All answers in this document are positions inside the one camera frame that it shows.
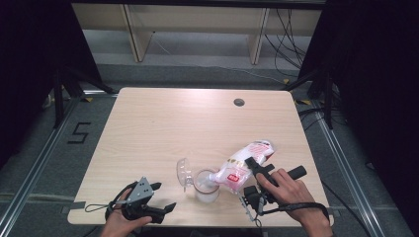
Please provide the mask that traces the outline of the person's right hand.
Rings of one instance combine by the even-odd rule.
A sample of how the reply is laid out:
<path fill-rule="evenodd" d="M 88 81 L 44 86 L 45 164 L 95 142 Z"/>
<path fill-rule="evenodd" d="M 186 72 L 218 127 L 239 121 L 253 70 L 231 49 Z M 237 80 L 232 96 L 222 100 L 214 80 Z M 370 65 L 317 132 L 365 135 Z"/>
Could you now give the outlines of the person's right hand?
<path fill-rule="evenodd" d="M 256 175 L 259 184 L 279 202 L 285 204 L 314 202 L 314 198 L 304 182 L 293 180 L 284 169 L 273 172 L 271 178 L 277 183 L 276 186 L 269 182 L 262 174 L 258 173 Z M 320 209 L 315 207 L 290 211 L 289 216 L 304 227 L 314 226 L 315 224 L 329 225 L 328 218 Z"/>

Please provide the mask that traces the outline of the aluminium floor rail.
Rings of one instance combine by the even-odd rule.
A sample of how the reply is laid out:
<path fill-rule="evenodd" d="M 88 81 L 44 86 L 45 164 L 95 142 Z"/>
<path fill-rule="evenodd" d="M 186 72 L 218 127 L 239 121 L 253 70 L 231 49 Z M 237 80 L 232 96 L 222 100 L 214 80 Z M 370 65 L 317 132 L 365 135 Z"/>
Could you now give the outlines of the aluminium floor rail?
<path fill-rule="evenodd" d="M 371 237 L 385 237 L 384 231 L 379 223 L 377 214 L 368 200 L 364 190 L 356 178 L 355 173 L 347 160 L 347 157 L 339 143 L 334 131 L 327 125 L 320 108 L 315 108 L 315 115 L 319 119 L 319 125 L 326 138 L 327 143 L 337 162 L 339 170 L 348 186 L 352 198 L 358 208 L 366 229 Z"/>
<path fill-rule="evenodd" d="M 41 153 L 37 156 L 35 163 L 31 167 L 29 173 L 25 177 L 24 182 L 13 195 L 8 207 L 0 217 L 0 237 L 8 237 L 13 229 L 19 215 L 21 214 L 30 193 L 38 182 L 46 164 L 48 163 L 59 138 L 67 127 L 69 117 L 79 104 L 78 99 L 70 99 L 65 110 L 63 119 L 52 130 Z"/>

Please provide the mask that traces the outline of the black crossbar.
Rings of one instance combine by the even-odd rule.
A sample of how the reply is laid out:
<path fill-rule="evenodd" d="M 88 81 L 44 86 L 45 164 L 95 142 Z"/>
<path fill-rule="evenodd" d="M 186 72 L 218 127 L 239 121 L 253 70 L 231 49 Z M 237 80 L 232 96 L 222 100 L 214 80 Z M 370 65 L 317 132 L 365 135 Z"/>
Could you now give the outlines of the black crossbar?
<path fill-rule="evenodd" d="M 327 0 L 70 0 L 71 3 L 320 10 Z"/>

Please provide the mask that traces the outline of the black metal stand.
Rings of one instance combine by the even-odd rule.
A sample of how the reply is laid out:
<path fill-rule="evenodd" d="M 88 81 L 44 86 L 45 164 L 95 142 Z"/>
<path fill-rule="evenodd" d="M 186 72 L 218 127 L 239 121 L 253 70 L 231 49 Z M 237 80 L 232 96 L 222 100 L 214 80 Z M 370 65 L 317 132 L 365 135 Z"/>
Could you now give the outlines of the black metal stand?
<path fill-rule="evenodd" d="M 86 95 L 80 86 L 80 81 L 87 82 L 90 85 L 100 89 L 106 94 L 115 95 L 117 90 L 107 86 L 102 82 L 100 76 L 91 77 L 82 71 L 69 67 L 59 67 L 53 75 L 53 94 L 55 99 L 55 124 L 54 127 L 59 127 L 64 120 L 64 99 L 63 89 L 66 90 L 71 99 L 80 99 Z"/>
<path fill-rule="evenodd" d="M 309 99 L 317 100 L 320 96 L 323 96 L 324 105 L 321 108 L 324 114 L 326 124 L 330 129 L 332 126 L 332 101 L 333 101 L 333 80 L 331 75 L 325 69 L 315 69 L 302 77 L 299 77 L 296 81 L 286 85 L 283 90 L 291 91 L 302 84 L 310 81 L 311 85 L 308 88 L 307 96 Z"/>

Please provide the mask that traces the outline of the red and white sugar bag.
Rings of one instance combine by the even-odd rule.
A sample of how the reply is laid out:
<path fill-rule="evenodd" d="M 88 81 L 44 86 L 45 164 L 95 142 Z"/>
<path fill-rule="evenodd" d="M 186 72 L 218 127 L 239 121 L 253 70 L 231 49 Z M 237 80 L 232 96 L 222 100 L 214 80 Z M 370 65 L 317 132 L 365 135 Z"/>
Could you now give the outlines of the red and white sugar bag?
<path fill-rule="evenodd" d="M 238 193 L 252 174 L 246 160 L 252 158 L 257 164 L 262 165 L 274 153 L 274 146 L 269 140 L 253 141 L 231 155 L 218 172 L 209 175 L 209 180 L 217 185 L 225 185 L 233 193 Z"/>

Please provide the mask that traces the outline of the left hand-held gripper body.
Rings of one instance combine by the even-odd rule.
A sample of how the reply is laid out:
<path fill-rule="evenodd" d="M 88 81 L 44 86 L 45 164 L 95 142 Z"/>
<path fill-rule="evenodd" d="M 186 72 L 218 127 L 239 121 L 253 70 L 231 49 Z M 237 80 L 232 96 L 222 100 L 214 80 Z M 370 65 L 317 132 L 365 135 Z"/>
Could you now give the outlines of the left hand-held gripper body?
<path fill-rule="evenodd" d="M 150 216 L 147 203 L 154 195 L 154 190 L 145 177 L 132 185 L 131 191 L 126 196 L 122 205 L 123 216 L 127 220 L 136 220 L 144 216 Z"/>

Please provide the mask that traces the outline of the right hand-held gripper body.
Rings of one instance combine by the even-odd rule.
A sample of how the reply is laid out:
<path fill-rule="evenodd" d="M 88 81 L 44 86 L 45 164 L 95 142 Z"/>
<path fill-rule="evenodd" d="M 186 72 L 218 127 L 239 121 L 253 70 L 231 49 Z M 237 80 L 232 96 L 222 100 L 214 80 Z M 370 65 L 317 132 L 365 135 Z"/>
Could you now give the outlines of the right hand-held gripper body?
<path fill-rule="evenodd" d="M 303 166 L 298 166 L 290 171 L 288 174 L 293 180 L 299 179 L 306 175 L 306 170 Z M 274 186 L 278 186 L 274 179 L 271 178 L 271 175 L 266 178 Z M 250 186 L 243 189 L 243 194 L 241 195 L 241 204 L 246 210 L 246 214 L 249 216 L 251 221 L 256 221 L 257 217 L 264 214 L 277 212 L 279 208 L 274 210 L 264 210 L 264 206 L 267 203 L 274 203 L 275 198 L 273 195 L 269 194 L 262 187 L 257 188 L 256 186 Z"/>

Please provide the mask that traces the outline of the light wooden shelf unit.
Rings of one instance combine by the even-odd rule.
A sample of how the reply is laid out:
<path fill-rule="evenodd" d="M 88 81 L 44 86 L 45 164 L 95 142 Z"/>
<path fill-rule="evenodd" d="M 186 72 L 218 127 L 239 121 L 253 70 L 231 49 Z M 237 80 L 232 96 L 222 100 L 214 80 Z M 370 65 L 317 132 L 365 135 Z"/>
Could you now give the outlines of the light wooden shelf unit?
<path fill-rule="evenodd" d="M 318 10 L 74 3 L 84 30 L 125 31 L 133 59 L 144 59 L 155 32 L 239 34 L 247 37 L 250 62 L 259 61 L 264 35 L 310 37 Z"/>

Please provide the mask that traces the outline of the person's left hand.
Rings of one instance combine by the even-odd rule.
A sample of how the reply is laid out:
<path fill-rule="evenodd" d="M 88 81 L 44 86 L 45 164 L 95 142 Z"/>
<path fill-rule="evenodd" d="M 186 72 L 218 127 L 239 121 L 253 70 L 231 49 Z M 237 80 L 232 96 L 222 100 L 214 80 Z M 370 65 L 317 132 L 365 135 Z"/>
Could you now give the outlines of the person's left hand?
<path fill-rule="evenodd" d="M 127 220 L 118 204 L 110 213 L 102 229 L 100 237 L 127 237 L 134 229 L 142 227 L 152 221 L 150 216 L 144 216 L 136 220 Z"/>

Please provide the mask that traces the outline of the black curtain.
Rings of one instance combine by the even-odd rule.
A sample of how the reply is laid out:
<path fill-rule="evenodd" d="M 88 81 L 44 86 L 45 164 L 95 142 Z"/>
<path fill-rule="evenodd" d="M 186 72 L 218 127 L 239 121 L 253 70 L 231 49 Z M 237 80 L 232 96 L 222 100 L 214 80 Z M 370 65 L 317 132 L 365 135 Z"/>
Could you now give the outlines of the black curtain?
<path fill-rule="evenodd" d="M 419 237 L 419 0 L 325 0 L 300 73 L 332 78 L 350 126 Z"/>
<path fill-rule="evenodd" d="M 67 71 L 102 81 L 70 0 L 0 0 L 0 168 Z"/>

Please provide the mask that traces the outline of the clear glass jar with lid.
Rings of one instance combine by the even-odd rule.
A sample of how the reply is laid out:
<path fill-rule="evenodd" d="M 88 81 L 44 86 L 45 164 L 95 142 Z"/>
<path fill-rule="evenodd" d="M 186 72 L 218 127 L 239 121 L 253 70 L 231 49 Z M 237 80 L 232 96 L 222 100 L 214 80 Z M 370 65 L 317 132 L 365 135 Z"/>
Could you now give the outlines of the clear glass jar with lid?
<path fill-rule="evenodd" d="M 216 170 L 205 168 L 197 172 L 190 169 L 187 158 L 180 159 L 176 165 L 177 179 L 181 187 L 192 187 L 195 190 L 195 197 L 204 203 L 215 202 L 219 196 L 219 184 L 210 179 Z"/>

